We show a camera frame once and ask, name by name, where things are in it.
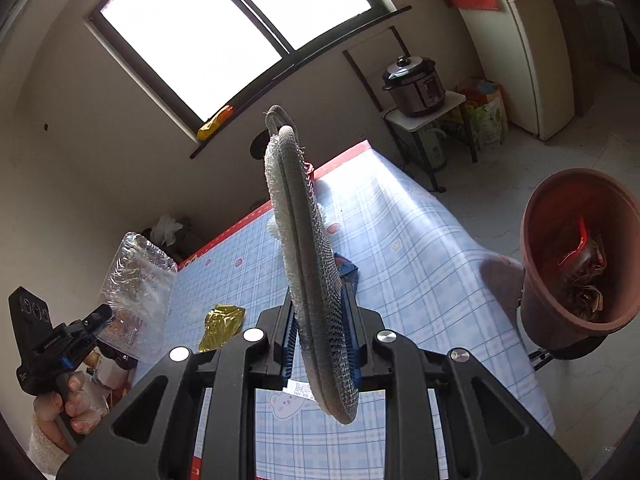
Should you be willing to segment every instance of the window frame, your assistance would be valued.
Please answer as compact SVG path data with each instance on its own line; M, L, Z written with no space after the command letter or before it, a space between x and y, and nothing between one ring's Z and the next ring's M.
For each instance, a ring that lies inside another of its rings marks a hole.
M129 65L146 85L172 110L172 112L184 122L195 134L207 121L202 119L182 100L181 97L153 70L140 56L139 53L124 39L123 36L111 25L109 20L102 15L102 9L110 0L101 0L89 14L89 22L97 29L103 38L114 48L120 57ZM253 25L271 43L281 59L273 66L262 72L247 86L234 95L226 104L230 104L236 113L242 111L247 105L271 88L278 76L287 72L287 76L294 67L301 68L305 60L315 57L320 51L327 49L340 38L356 31L364 25L378 20L389 14L383 0L367 0L371 8L365 12L342 22L334 28L322 33L309 41L301 48L295 50L284 38L280 31L270 22L262 11L251 0L231 0L247 16Z

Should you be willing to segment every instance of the blue cloth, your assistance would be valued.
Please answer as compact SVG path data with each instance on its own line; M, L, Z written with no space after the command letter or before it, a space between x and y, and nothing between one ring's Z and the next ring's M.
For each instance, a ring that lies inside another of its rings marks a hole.
M334 259L338 266L338 274L345 283L351 283L355 294L358 291L358 267L338 253L334 253Z

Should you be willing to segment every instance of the gold foil wrapper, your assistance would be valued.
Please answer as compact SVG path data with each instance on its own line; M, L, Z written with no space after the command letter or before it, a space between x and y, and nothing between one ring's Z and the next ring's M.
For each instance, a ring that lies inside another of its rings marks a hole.
M244 308L235 305L216 304L204 319L204 336L198 352L220 348L240 330L244 321Z

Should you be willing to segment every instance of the gray mesh scrubber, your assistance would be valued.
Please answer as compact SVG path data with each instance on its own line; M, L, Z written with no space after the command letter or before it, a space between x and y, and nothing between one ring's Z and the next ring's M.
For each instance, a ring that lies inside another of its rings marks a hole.
M266 118L271 140L264 157L271 204L309 386L323 411L349 424L358 409L342 325L340 277L306 175L295 126L279 106Z

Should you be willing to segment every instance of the blue plaid bedsheet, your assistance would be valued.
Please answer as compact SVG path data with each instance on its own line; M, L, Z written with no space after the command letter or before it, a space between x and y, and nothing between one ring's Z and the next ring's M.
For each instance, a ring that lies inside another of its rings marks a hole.
M553 433L546 397L503 310L517 306L520 264L479 246L438 200L374 150L320 178L316 194L324 206L332 247L359 268L358 304L378 311L387 328L420 348L441 353L456 346L471 350ZM280 241L266 230L272 215L270 211L258 217L178 273L165 352L178 345L196 350L204 317L216 303L245 307L244 328L254 326L262 310L282 304L287 279ZM300 361L298 352L293 378L304 381ZM433 413L440 477L446 478L436 407ZM258 476L383 478L383 392L361 394L355 421L343 426L312 400L258 391L255 423Z

